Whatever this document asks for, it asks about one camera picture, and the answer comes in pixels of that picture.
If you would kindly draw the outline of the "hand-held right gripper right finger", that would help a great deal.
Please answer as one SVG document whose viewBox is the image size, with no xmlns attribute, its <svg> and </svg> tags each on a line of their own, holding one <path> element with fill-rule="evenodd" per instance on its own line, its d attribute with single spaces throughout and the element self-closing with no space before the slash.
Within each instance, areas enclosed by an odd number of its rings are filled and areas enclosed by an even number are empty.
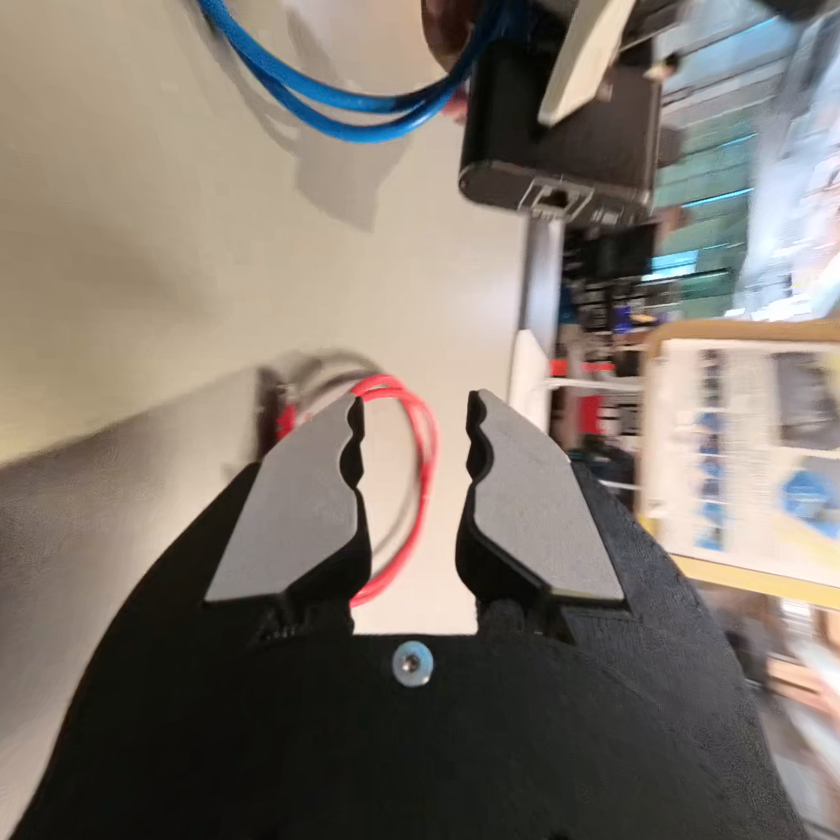
<svg viewBox="0 0 840 840">
<path fill-rule="evenodd" d="M 456 570 L 476 602 L 619 606 L 623 587 L 564 451 L 494 393 L 469 393 Z"/>
</svg>

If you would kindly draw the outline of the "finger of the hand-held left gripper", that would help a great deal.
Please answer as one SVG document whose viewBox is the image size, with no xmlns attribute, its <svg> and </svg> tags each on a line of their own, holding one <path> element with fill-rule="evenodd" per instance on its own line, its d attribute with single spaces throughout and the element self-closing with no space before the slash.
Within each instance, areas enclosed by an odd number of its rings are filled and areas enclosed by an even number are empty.
<svg viewBox="0 0 840 840">
<path fill-rule="evenodd" d="M 631 48 L 646 42 L 636 37 L 646 19 L 646 2 L 577 1 L 542 2 L 565 24 L 539 105 L 538 121 L 553 127 L 599 97 L 607 71 L 620 58 L 630 66 Z"/>
</svg>

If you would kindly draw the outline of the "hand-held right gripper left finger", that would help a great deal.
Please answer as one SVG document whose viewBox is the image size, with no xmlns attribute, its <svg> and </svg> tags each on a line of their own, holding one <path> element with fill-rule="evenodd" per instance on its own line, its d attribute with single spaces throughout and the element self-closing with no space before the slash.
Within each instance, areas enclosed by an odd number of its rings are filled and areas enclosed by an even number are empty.
<svg viewBox="0 0 840 840">
<path fill-rule="evenodd" d="M 359 484 L 364 405 L 346 393 L 263 458 L 205 603 L 280 597 L 297 611 L 349 608 L 372 548 Z"/>
</svg>

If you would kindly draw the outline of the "black ethernet hub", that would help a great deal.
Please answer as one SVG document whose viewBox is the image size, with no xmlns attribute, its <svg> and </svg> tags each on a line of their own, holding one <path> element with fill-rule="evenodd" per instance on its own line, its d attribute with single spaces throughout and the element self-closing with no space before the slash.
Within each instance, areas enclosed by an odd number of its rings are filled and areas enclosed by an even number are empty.
<svg viewBox="0 0 840 840">
<path fill-rule="evenodd" d="M 548 59 L 498 40 L 471 79 L 458 189 L 468 201 L 568 228 L 648 219 L 657 173 L 662 90 L 640 68 L 614 65 L 606 101 L 551 128 L 538 121 Z"/>
</svg>

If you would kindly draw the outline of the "person's left hand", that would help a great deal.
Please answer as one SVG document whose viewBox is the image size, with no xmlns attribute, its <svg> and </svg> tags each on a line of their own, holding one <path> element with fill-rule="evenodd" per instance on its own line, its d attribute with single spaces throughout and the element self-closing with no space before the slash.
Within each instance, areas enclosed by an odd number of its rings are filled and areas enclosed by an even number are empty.
<svg viewBox="0 0 840 840">
<path fill-rule="evenodd" d="M 486 46 L 499 13 L 496 1 L 421 1 L 426 46 L 445 72 L 452 71 L 467 49 Z"/>
</svg>

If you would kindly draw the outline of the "white stand base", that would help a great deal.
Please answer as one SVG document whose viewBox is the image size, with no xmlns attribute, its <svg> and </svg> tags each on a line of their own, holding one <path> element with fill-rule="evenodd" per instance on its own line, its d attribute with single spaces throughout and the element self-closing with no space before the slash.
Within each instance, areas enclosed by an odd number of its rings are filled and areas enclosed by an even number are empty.
<svg viewBox="0 0 840 840">
<path fill-rule="evenodd" d="M 597 425 L 599 409 L 586 399 L 638 398 L 644 390 L 643 376 L 616 376 L 611 362 L 551 359 L 530 329 L 520 329 L 513 341 L 507 401 L 565 448 Z"/>
</svg>

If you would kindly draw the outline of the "instruction poster board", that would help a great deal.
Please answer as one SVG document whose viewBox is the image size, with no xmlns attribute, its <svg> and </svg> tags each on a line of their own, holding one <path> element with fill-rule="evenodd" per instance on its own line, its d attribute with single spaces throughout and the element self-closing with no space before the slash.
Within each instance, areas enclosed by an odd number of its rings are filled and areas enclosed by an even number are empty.
<svg viewBox="0 0 840 840">
<path fill-rule="evenodd" d="M 643 525 L 694 581 L 837 612 L 838 318 L 674 323 L 646 352 Z"/>
</svg>

